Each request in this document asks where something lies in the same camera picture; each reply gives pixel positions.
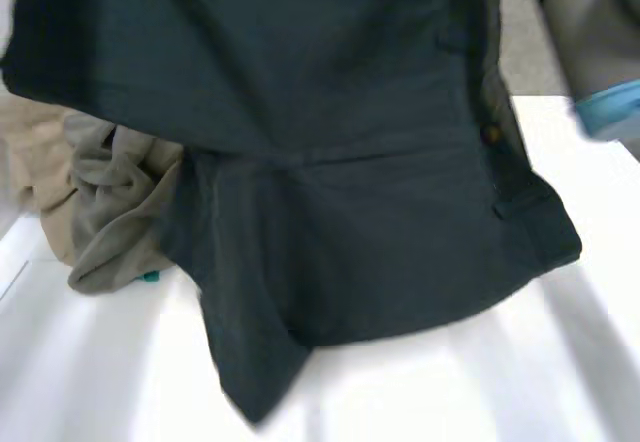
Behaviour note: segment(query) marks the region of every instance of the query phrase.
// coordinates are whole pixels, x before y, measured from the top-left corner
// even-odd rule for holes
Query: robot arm
[[[539,0],[586,133],[640,138],[640,0]]]

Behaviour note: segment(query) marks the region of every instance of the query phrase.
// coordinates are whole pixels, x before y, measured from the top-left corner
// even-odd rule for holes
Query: crumpled fabric
[[[74,263],[71,215],[75,188],[70,168],[73,147],[65,138],[65,118],[74,113],[12,95],[0,104],[1,136],[9,149],[12,197],[20,207],[40,215],[55,256]],[[68,134],[72,139],[77,135]]]
[[[65,130],[87,124],[94,128],[71,165],[78,192],[69,285],[97,294],[173,265],[157,249],[151,226],[173,194],[182,147],[84,114],[69,117]]]

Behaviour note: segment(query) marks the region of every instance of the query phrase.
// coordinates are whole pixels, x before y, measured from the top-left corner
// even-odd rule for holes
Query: white surface
[[[0,242],[0,442],[637,442],[640,165],[562,98],[517,108],[582,261],[463,323],[318,352],[259,434],[217,387],[188,278],[82,297],[22,219]]]

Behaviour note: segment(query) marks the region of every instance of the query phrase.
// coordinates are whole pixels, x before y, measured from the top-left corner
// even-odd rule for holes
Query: beige cloth
[[[13,196],[25,210],[40,215],[58,259],[73,265],[72,199],[69,169],[73,148],[63,130],[73,111],[13,95],[0,103],[0,136],[9,149]]]
[[[172,265],[156,248],[152,223],[173,195],[182,147],[87,115],[65,122],[69,133],[78,126],[93,129],[73,154],[76,265],[69,284],[112,292]]]

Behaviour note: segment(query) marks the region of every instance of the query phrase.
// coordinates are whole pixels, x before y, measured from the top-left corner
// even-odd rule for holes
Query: gray cloth
[[[87,294],[112,292],[172,265],[157,250],[150,226],[171,198],[182,148],[87,115],[69,117],[65,130],[79,125],[93,130],[72,160],[78,192],[69,285]]]

